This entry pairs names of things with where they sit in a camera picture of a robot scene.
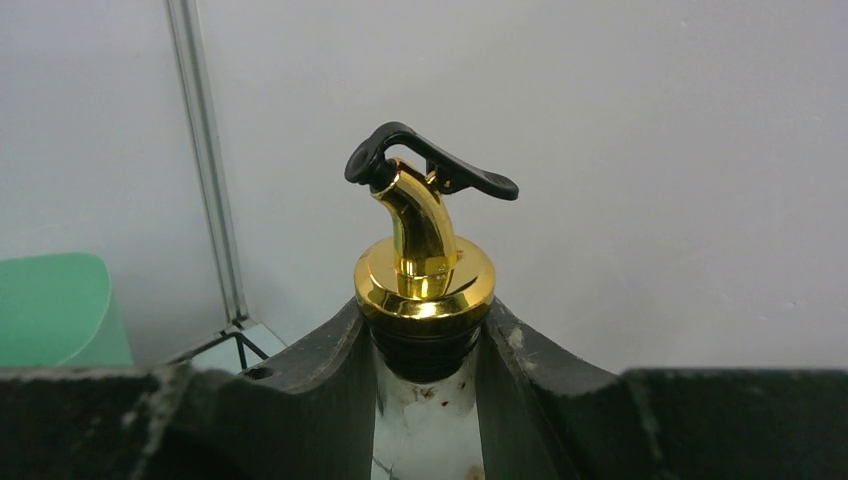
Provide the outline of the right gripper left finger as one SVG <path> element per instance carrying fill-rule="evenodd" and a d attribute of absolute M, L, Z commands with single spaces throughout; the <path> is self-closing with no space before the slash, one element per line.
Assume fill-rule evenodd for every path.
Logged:
<path fill-rule="evenodd" d="M 5 479 L 366 479 L 375 373 L 354 301 L 242 374 L 5 368 Z"/>

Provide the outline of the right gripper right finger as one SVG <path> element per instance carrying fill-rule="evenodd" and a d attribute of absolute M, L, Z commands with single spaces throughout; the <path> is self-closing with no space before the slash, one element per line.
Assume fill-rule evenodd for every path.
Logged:
<path fill-rule="evenodd" d="M 610 373 L 487 315 L 476 393 L 489 479 L 843 479 L 843 369 Z"/>

